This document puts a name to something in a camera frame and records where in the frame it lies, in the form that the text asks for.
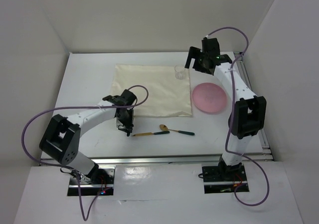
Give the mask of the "clear drinking glass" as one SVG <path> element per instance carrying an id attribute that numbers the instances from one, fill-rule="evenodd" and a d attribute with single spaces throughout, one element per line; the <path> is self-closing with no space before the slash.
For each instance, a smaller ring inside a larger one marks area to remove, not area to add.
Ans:
<path id="1" fill-rule="evenodd" d="M 183 80 L 186 76 L 186 69 L 184 66 L 182 65 L 176 65 L 174 67 L 174 71 L 175 71 L 175 78 L 179 79 L 179 80 Z"/>

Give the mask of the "pink plate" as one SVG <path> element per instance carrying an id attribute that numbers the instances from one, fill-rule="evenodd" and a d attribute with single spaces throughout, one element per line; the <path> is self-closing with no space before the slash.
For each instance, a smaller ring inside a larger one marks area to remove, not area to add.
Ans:
<path id="1" fill-rule="evenodd" d="M 227 106 L 227 95 L 224 90 L 214 83 L 197 85 L 191 93 L 194 105 L 205 113 L 218 113 Z"/>

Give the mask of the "cream cloth napkin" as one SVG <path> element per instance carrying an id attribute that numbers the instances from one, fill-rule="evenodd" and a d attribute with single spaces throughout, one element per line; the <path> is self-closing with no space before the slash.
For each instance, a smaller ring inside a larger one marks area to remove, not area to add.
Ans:
<path id="1" fill-rule="evenodd" d="M 110 94 L 120 95 L 131 89 L 140 103 L 149 92 L 148 99 L 134 108 L 140 117 L 191 117 L 189 70 L 182 72 L 183 79 L 175 77 L 174 66 L 147 66 L 117 64 Z"/>

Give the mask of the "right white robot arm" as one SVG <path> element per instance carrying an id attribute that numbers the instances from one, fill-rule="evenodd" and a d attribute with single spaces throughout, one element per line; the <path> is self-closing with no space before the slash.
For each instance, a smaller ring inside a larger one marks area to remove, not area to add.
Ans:
<path id="1" fill-rule="evenodd" d="M 219 159 L 217 169 L 203 174 L 203 177 L 229 181 L 240 173 L 248 144 L 264 127 L 267 102 L 263 96 L 256 95 L 246 86 L 234 69 L 235 62 L 228 55 L 220 53 L 216 38 L 204 38 L 201 44 L 201 48 L 189 48 L 185 68 L 193 68 L 216 77 L 232 101 L 225 151 Z"/>

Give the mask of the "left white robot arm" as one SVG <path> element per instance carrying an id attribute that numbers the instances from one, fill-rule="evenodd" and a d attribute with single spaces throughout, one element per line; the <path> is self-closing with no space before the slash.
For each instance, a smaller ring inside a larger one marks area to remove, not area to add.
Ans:
<path id="1" fill-rule="evenodd" d="M 95 106 L 82 112 L 62 116 L 54 115 L 39 144 L 40 149 L 62 166 L 69 166 L 88 184 L 109 183 L 111 178 L 97 163 L 79 151 L 82 135 L 101 123 L 116 119 L 116 127 L 126 136 L 133 132 L 134 110 L 131 105 L 137 97 L 129 90 L 119 96 L 108 95 Z"/>

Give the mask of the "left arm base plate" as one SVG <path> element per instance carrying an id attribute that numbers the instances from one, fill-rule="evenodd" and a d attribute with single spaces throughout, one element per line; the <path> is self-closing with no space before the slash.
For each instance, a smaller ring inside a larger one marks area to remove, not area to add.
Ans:
<path id="1" fill-rule="evenodd" d="M 81 195 L 88 196 L 112 196 L 114 194 L 114 175 L 115 168 L 99 169 L 98 174 L 90 179 L 82 173 L 79 173 L 79 183 L 81 189 Z M 69 179 L 69 185 L 67 190 L 67 196 L 78 197 L 78 180 L 77 175 L 73 172 Z"/>

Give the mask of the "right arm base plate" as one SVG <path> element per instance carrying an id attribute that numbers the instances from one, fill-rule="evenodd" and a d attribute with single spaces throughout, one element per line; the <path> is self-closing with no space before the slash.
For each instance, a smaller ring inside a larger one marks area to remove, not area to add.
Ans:
<path id="1" fill-rule="evenodd" d="M 239 170 L 221 174 L 217 166 L 203 166 L 198 177 L 203 180 L 205 194 L 249 192 L 249 186 L 244 166 Z"/>

